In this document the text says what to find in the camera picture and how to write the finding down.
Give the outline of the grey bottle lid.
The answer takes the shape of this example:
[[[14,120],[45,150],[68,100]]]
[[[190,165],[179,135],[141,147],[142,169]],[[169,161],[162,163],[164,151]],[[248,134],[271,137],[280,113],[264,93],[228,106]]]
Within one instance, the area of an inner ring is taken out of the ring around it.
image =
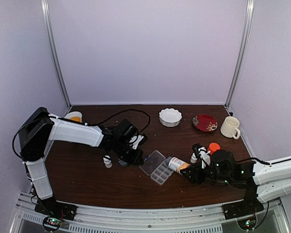
[[[122,161],[122,160],[118,160],[118,162],[119,162],[120,166],[122,166],[122,167],[127,167],[129,165],[127,162]]]

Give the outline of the small white pill bottle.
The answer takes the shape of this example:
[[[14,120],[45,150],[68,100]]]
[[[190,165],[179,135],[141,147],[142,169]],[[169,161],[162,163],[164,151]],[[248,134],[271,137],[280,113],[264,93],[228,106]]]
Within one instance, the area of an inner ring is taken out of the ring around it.
[[[198,158],[196,157],[195,153],[192,153],[191,158],[190,158],[190,162],[192,164],[195,164],[197,162]]]

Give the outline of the white orange vitamin bottle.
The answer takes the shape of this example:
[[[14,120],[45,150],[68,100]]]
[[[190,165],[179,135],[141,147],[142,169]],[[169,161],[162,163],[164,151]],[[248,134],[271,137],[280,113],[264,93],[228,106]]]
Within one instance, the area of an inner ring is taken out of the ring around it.
[[[177,157],[168,157],[166,159],[166,165],[168,166],[169,169],[179,174],[182,169],[186,169],[191,166],[189,163]]]

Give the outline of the clear plastic pill organizer box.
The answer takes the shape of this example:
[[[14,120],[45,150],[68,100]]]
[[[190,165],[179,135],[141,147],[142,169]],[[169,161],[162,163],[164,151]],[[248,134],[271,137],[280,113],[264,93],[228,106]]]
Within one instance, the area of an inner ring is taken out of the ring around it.
[[[158,150],[147,156],[139,168],[158,185],[163,185],[174,172],[166,164],[166,157]]]

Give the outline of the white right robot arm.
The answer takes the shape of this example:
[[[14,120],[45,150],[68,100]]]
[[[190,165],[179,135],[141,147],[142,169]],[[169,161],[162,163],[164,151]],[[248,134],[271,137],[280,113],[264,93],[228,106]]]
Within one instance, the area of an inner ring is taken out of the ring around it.
[[[291,193],[291,155],[271,161],[253,157],[236,161],[231,152],[218,150],[205,168],[199,162],[179,172],[191,183],[209,181],[244,189],[245,199],[239,203],[239,210],[246,215],[257,207],[258,201],[266,203]]]

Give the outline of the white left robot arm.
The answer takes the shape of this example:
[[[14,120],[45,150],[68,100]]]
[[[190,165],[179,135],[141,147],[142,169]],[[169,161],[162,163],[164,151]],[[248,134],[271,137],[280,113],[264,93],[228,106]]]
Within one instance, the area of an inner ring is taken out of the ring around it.
[[[143,165],[143,151],[138,148],[146,140],[127,119],[118,125],[105,127],[101,123],[88,124],[62,118],[39,107],[16,133],[20,142],[20,158],[28,170],[38,200],[50,216],[58,214],[60,205],[53,194],[45,162],[45,148],[49,141],[67,141],[113,151],[130,165]]]

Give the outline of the small white capped bottle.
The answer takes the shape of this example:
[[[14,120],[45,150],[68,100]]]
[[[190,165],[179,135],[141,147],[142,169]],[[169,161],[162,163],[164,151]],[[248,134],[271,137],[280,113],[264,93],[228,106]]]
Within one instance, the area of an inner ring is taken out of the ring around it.
[[[108,156],[108,155],[103,156],[103,162],[104,162],[104,165],[106,168],[111,168],[113,165],[112,160],[111,160],[110,156]]]

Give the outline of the orange cylindrical bottle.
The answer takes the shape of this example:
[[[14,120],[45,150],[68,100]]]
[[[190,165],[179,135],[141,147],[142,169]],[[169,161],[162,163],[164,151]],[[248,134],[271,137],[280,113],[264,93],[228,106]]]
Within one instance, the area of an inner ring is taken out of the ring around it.
[[[210,143],[208,146],[208,152],[210,153],[210,155],[212,155],[214,152],[216,152],[217,150],[220,150],[221,147],[218,143]]]

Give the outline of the red floral plate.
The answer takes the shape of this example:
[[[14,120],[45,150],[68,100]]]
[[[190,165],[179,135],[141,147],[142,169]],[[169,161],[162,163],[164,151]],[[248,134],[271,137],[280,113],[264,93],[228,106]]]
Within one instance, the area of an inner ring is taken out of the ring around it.
[[[215,118],[206,114],[199,114],[193,117],[193,125],[200,131],[210,133],[218,128],[218,122]]]

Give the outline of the white scalloped bowl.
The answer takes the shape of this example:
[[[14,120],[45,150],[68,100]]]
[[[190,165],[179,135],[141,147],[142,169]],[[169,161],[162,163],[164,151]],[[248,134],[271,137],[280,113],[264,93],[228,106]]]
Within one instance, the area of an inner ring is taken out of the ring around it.
[[[180,124],[182,113],[174,108],[165,108],[159,112],[160,123],[165,127],[176,127]]]

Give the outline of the cream ribbed mug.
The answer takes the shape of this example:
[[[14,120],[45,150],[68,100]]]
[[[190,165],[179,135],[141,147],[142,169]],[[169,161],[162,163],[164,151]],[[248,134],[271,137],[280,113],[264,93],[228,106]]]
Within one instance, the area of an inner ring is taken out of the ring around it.
[[[220,128],[220,132],[227,138],[239,139],[241,131],[239,129],[240,122],[233,116],[227,116]]]

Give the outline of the floral mug with yellow interior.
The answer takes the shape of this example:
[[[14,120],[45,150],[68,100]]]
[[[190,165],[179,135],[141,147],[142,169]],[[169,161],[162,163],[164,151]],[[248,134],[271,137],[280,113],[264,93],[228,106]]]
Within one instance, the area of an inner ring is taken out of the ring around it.
[[[76,121],[76,122],[82,122],[82,113],[78,111],[73,111],[65,115],[66,119]]]

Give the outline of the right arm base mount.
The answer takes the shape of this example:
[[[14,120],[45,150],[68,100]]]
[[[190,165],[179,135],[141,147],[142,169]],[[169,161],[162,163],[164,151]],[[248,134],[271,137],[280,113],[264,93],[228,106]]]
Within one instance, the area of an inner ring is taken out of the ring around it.
[[[225,219],[240,218],[243,216],[253,215],[256,212],[264,210],[260,202],[239,201],[222,205]]]

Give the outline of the aluminium frame post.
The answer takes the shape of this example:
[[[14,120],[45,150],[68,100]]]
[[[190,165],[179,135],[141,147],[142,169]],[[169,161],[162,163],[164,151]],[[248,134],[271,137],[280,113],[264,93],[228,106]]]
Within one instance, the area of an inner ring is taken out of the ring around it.
[[[228,112],[231,112],[230,106],[231,106],[232,99],[233,99],[233,96],[234,96],[234,93],[236,90],[236,85],[237,85],[238,79],[240,77],[243,61],[245,58],[245,51],[246,51],[246,47],[248,45],[248,41],[249,41],[249,37],[250,37],[250,33],[251,33],[251,28],[252,28],[253,17],[254,17],[254,6],[255,6],[254,0],[247,1],[240,48],[239,48],[239,52],[238,52],[238,56],[237,56],[237,61],[236,61],[231,85],[230,85],[227,99],[225,102],[225,108],[228,110]]]
[[[59,57],[56,50],[55,45],[55,39],[52,29],[52,23],[51,23],[51,17],[50,17],[50,11],[49,11],[49,1],[48,0],[41,0],[41,7],[42,7],[42,14],[44,18],[44,23],[47,31],[47,37],[48,37],[48,43],[51,53],[51,59],[53,62],[53,66],[55,69],[55,75],[59,83],[60,91],[62,93],[62,96],[65,100],[65,104],[67,109],[70,109],[72,107],[71,101],[68,96],[67,88],[64,82],[62,70],[60,67]]]

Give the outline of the left aluminium frame post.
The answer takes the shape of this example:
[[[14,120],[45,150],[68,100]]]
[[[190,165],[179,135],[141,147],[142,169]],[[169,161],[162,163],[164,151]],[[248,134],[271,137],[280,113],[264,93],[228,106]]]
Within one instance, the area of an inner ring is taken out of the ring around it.
[[[42,14],[44,18],[44,23],[47,31],[47,37],[48,37],[48,43],[51,53],[51,59],[53,62],[53,66],[55,69],[55,75],[59,83],[60,91],[62,93],[62,96],[65,100],[65,104],[67,109],[70,109],[72,107],[71,101],[68,96],[67,88],[64,82],[62,70],[60,67],[59,57],[56,50],[55,45],[55,39],[52,29],[52,23],[51,23],[51,17],[50,17],[50,11],[49,11],[49,1],[48,0],[41,0],[41,7],[42,7]]]

